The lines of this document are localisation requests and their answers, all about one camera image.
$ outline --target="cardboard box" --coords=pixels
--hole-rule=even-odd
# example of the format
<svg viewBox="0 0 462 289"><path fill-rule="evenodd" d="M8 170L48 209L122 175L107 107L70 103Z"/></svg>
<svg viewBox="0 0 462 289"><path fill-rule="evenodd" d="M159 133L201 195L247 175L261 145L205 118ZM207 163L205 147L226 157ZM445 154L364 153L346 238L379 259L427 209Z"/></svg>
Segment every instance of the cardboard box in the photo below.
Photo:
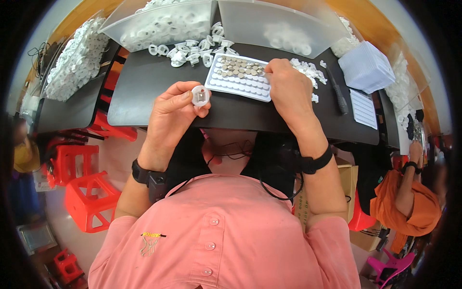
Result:
<svg viewBox="0 0 462 289"><path fill-rule="evenodd" d="M380 231L382 228L382 224L377 221L374 226L367 228L367 231L375 233ZM367 252L372 252L377 248L378 243L380 242L379 237L372 237L369 235L366 235L365 233L362 233L361 231L355 232L355 231L350 231L350 242L352 244L355 244L359 248L366 250Z"/></svg>
<svg viewBox="0 0 462 289"><path fill-rule="evenodd" d="M345 196L349 196L351 200L347 203L348 222L353 218L354 210L354 196L356 191L356 182L358 181L358 166L353 166L346 160L335 158L337 167L340 173L340 181L342 183L342 189ZM300 182L297 180L295 184L296 191L300 186ZM293 201L294 204L294 215L300 220L303 231L306 228L306 220L308 219L310 208L306 199L306 193L302 190Z"/></svg>

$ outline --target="black screwdriver handle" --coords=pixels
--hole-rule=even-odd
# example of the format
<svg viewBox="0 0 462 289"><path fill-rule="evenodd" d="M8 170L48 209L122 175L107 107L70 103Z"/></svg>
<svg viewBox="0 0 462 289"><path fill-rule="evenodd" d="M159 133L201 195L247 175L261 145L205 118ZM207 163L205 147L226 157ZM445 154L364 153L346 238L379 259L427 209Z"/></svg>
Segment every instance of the black screwdriver handle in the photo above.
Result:
<svg viewBox="0 0 462 289"><path fill-rule="evenodd" d="M348 105L347 101L343 97L342 91L340 90L339 85L334 85L335 94L337 95L337 103L339 104L339 108L342 114L348 113Z"/></svg>

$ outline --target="black wrist strap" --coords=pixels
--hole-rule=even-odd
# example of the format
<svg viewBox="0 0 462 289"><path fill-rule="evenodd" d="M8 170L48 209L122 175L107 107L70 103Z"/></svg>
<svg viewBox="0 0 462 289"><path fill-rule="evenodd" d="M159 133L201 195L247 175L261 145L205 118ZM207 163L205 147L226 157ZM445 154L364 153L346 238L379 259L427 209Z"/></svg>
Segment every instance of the black wrist strap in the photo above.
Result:
<svg viewBox="0 0 462 289"><path fill-rule="evenodd" d="M401 169L401 173L404 175L404 173L406 172L406 169L407 167L409 166L413 166L415 168L415 173L420 175L420 173L422 173L422 169L419 169L419 166L414 163L413 161L408 161L404 166L403 168Z"/></svg>
<svg viewBox="0 0 462 289"><path fill-rule="evenodd" d="M145 170L138 165L138 160L132 164L132 175L135 181L149 188L149 201L155 203L167 195L167 175L164 172Z"/></svg>
<svg viewBox="0 0 462 289"><path fill-rule="evenodd" d="M325 167L332 158L332 150L330 145L327 146L326 152L319 157L318 159L313 159L312 157L301 158L300 167L302 171L308 175L315 174L317 170Z"/></svg>

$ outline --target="pink polo shirt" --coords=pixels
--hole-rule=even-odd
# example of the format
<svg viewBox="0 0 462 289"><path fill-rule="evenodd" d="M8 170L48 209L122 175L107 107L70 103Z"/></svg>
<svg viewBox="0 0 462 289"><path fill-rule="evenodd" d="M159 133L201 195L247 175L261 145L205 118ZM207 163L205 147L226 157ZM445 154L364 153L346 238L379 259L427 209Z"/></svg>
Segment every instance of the pink polo shirt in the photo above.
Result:
<svg viewBox="0 0 462 289"><path fill-rule="evenodd" d="M290 201L244 176L204 175L170 193L111 223L90 289L360 288L342 218L305 234Z"/></svg>

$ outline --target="embroidered logo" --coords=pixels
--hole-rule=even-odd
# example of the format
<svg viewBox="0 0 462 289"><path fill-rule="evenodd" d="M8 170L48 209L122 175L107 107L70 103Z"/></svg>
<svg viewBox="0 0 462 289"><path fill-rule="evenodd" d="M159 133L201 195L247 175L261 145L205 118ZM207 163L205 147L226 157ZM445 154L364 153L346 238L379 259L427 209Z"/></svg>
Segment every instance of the embroidered logo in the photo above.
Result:
<svg viewBox="0 0 462 289"><path fill-rule="evenodd" d="M154 253L154 249L156 247L156 244L157 242L159 241L159 237L167 237L166 235L162 235L162 234L159 234L159 233L150 233L150 232L144 232L143 234L141 234L141 236L143 237L143 247L142 249L140 250L140 253L141 253L141 256L144 257L145 255L148 257L150 256L151 254Z"/></svg>

